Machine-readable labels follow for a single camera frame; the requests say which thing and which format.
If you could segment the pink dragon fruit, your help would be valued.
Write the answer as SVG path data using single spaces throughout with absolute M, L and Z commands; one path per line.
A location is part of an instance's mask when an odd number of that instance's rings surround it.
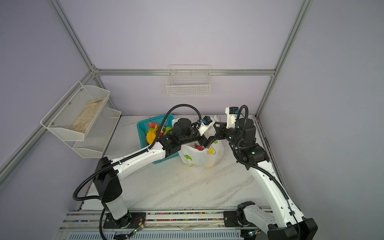
M 198 145 L 198 144 L 195 144 L 195 149 L 199 150 L 199 151 L 203 151 L 205 148 Z

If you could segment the white plastic bag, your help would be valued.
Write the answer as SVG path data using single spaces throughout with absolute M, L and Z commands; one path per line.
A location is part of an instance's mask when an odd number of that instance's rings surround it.
M 209 130 L 207 130 L 204 134 L 206 138 L 210 136 L 214 136 L 217 133 L 215 130 L 215 124 L 210 127 Z M 198 144 L 205 149 L 203 151 L 199 151 L 195 149 L 195 144 Z M 193 142 L 186 145 L 181 146 L 181 150 L 178 151 L 179 156 L 181 157 L 184 164 L 192 167 L 202 167 L 202 168 L 210 168 L 213 165 L 215 165 L 217 162 L 220 161 L 220 159 L 224 155 L 224 146 L 222 142 L 216 141 L 214 142 L 210 147 L 206 148 L 206 142 L 204 145 L 201 145 L 199 142 Z

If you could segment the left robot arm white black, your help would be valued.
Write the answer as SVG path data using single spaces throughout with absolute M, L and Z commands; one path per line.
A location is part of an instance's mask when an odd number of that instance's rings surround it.
M 100 159 L 95 173 L 75 189 L 73 199 L 79 202 L 99 200 L 115 220 L 130 217 L 122 196 L 123 189 L 120 182 L 136 170 L 173 155 L 181 149 L 182 145 L 192 142 L 204 144 L 206 140 L 204 134 L 214 123 L 209 116 L 199 116 L 194 123 L 189 119 L 179 119 L 171 130 L 162 134 L 166 120 L 167 116 L 163 118 L 160 125 L 155 127 L 153 131 L 155 136 L 149 146 L 117 159 L 109 160 L 107 157 Z M 98 194 L 80 197 L 80 190 L 90 181 L 94 182 Z

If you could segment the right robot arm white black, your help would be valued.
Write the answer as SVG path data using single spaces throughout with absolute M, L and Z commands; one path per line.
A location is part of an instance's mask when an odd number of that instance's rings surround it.
M 256 142 L 256 126 L 249 119 L 248 107 L 227 107 L 225 113 L 226 123 L 214 124 L 216 133 L 208 142 L 228 141 L 237 163 L 256 179 L 272 210 L 268 214 L 252 201 L 241 203 L 237 207 L 235 225 L 255 226 L 270 240 L 312 240 L 318 226 L 295 205 L 275 174 L 267 152 Z

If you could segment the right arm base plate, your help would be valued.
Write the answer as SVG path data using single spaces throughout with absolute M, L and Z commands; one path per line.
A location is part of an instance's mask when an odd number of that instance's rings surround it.
M 246 219 L 244 212 L 238 211 L 224 211 L 224 224 L 225 227 L 258 227 Z

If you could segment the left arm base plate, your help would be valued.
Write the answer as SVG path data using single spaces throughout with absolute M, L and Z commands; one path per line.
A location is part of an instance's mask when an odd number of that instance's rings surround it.
M 129 216 L 124 216 L 119 220 L 115 220 L 111 213 L 107 213 L 104 229 L 135 229 L 139 223 L 144 223 L 147 213 L 145 212 L 130 212 Z

